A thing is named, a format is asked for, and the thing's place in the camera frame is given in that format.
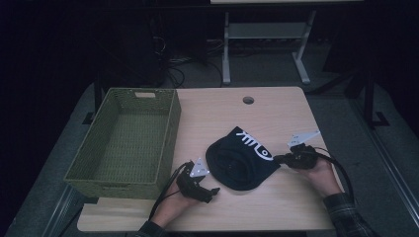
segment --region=black beanie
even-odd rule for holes
[[[237,191],[255,189],[281,167],[264,146],[238,126],[211,145],[206,158],[212,175]]]

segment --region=basket handle hole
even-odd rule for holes
[[[156,98],[156,94],[152,92],[135,92],[137,98]]]

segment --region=human hand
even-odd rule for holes
[[[181,215],[188,207],[199,203],[198,200],[189,197],[184,197],[179,192],[179,187],[176,180],[169,187],[166,197],[158,206],[151,221],[164,228],[166,225]]]
[[[324,197],[342,193],[333,173],[332,165],[324,159],[317,159],[317,164],[312,169],[295,170],[305,176]]]

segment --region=wooden table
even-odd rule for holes
[[[273,155],[290,152],[294,133],[318,129],[305,95],[297,87],[178,90],[182,106],[173,170],[199,157],[240,126]],[[243,103],[252,97],[254,103]],[[321,135],[308,144],[325,147]],[[332,229],[322,198],[299,174],[281,167],[262,185],[236,192],[208,175],[201,186],[221,190],[210,203],[200,203],[173,221],[173,231],[261,231]],[[99,198],[86,203],[78,220],[81,231],[136,231],[154,200]]]

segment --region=green wicker basket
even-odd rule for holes
[[[64,181],[87,197],[156,199],[180,115],[176,90],[111,88]]]

